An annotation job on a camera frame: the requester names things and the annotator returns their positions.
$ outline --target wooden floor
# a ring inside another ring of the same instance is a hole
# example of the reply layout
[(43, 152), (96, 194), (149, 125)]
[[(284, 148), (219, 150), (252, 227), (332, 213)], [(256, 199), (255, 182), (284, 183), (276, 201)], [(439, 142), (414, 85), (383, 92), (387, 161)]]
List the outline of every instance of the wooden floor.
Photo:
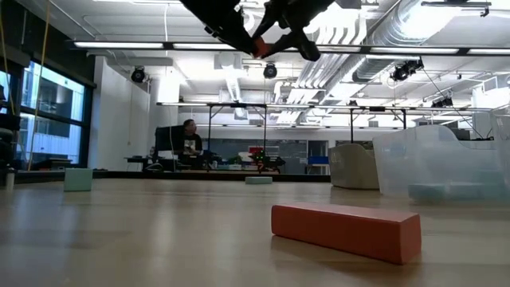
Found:
[[(510, 286), (510, 207), (417, 206), (324, 183), (102, 179), (91, 193), (21, 185), (0, 203), (0, 286)], [(330, 202), (412, 210), (406, 266), (273, 237), (270, 208)]]

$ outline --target transparent plastic bin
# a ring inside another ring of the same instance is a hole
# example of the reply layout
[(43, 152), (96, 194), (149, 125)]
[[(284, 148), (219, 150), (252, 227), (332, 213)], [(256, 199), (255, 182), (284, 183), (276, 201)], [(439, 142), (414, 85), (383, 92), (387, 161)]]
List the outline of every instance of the transparent plastic bin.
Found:
[(490, 112), (494, 142), (503, 171), (505, 186), (510, 191), (510, 105)]
[(508, 197), (496, 141), (459, 141), (448, 128), (429, 125), (378, 136), (374, 150), (385, 195), (419, 201)]

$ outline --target building outside window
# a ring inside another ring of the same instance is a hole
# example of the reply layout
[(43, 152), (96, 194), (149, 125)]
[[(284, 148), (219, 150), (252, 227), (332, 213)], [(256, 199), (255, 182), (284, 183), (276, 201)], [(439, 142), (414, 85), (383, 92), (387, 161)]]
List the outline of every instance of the building outside window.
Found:
[[(41, 94), (36, 124), (39, 81)], [(83, 85), (50, 69), (43, 68), (41, 71), (39, 64), (31, 62), (23, 77), (18, 159), (28, 163), (32, 134), (37, 126), (33, 137), (33, 163), (46, 159), (71, 159), (72, 163), (79, 163), (82, 127), (80, 123), (71, 122), (83, 122), (84, 94)]]
[(9, 103), (9, 83), (10, 75), (3, 71), (0, 71), (0, 113), (7, 113), (7, 109), (10, 106)]

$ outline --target light green foam block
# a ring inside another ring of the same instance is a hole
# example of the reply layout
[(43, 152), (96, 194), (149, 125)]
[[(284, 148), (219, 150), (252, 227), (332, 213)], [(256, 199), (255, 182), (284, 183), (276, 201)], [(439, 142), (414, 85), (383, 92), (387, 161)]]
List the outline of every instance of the light green foam block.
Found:
[(92, 189), (92, 169), (66, 168), (64, 192), (90, 191)]
[(252, 176), (245, 178), (245, 184), (271, 184), (273, 178), (268, 176)]

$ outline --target black shirt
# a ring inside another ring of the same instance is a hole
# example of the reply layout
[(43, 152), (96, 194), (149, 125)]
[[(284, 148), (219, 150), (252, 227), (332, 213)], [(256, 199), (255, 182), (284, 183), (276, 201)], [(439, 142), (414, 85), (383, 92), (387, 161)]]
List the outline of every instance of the black shirt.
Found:
[(193, 149), (195, 151), (202, 150), (202, 138), (199, 135), (193, 134), (191, 136), (184, 135), (184, 149), (183, 154), (189, 155), (188, 150)]

